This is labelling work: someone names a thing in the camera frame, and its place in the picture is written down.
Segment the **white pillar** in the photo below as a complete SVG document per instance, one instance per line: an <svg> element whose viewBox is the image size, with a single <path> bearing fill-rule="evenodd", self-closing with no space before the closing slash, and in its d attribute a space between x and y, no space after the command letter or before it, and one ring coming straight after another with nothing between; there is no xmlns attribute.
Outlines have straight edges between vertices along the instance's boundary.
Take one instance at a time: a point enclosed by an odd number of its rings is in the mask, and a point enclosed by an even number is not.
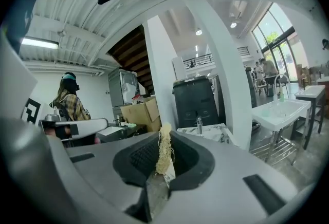
<svg viewBox="0 0 329 224"><path fill-rule="evenodd" d="M245 68L234 41L218 14L206 0L185 0L201 27L215 60L223 90L226 125L235 143L248 150L251 137L251 98Z"/></svg>
<svg viewBox="0 0 329 224"><path fill-rule="evenodd" d="M172 130L178 126L173 83L176 80L172 59L177 57L170 38L158 16L143 24L152 81L162 124L168 122Z"/></svg>

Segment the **faucet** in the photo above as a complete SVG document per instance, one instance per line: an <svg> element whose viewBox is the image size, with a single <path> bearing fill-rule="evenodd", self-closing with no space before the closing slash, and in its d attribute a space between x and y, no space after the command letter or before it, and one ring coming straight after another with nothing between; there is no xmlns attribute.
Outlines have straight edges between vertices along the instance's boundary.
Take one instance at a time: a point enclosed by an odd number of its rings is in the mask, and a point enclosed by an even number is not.
<svg viewBox="0 0 329 224"><path fill-rule="evenodd" d="M278 74L278 75L276 76L276 78L275 78L275 80L274 80L274 95L273 95L273 101L274 101L275 103L276 103L277 100L278 100L278 96L277 96L277 78L278 78L280 75L285 76L285 77L287 78L287 81L288 81L289 85L290 85L290 80L289 80L289 78L288 78L288 76L287 76L286 74Z"/></svg>
<svg viewBox="0 0 329 224"><path fill-rule="evenodd" d="M120 116L117 115L117 119L114 119L113 122L115 122L116 125L118 125L119 127L121 127Z"/></svg>

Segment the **bottle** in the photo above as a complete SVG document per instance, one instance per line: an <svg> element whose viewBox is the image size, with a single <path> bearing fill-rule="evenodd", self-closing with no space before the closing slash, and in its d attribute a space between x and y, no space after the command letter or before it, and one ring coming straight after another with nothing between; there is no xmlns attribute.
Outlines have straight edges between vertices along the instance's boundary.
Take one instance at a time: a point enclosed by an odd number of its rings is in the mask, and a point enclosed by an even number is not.
<svg viewBox="0 0 329 224"><path fill-rule="evenodd" d="M201 119L201 116L198 116L196 118L196 125L197 125L197 133L199 135L202 135L202 119Z"/></svg>
<svg viewBox="0 0 329 224"><path fill-rule="evenodd" d="M283 90L282 90L282 84L280 84L280 102L284 102L284 94L283 94Z"/></svg>

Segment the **metal shelf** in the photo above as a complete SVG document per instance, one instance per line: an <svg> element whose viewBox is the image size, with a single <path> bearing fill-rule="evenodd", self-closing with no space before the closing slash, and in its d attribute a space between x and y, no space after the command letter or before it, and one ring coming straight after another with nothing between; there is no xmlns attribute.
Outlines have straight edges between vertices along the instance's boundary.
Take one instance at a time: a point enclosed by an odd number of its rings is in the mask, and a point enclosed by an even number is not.
<svg viewBox="0 0 329 224"><path fill-rule="evenodd" d="M253 149L250 151L250 153L265 162L265 159L268 156L269 147L270 143ZM275 165L290 156L291 154L295 153L297 149L298 147L290 140L280 137L279 141L275 143L274 148L267 160L267 163L269 165Z"/></svg>

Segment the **black trash can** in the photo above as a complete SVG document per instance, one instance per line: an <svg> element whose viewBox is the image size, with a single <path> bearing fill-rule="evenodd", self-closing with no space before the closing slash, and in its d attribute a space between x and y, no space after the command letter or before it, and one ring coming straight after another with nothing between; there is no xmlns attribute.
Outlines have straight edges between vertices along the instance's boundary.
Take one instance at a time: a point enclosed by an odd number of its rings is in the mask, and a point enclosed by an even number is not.
<svg viewBox="0 0 329 224"><path fill-rule="evenodd" d="M206 76L175 82L173 94L180 128L195 127L198 116L203 125L219 123L211 82Z"/></svg>

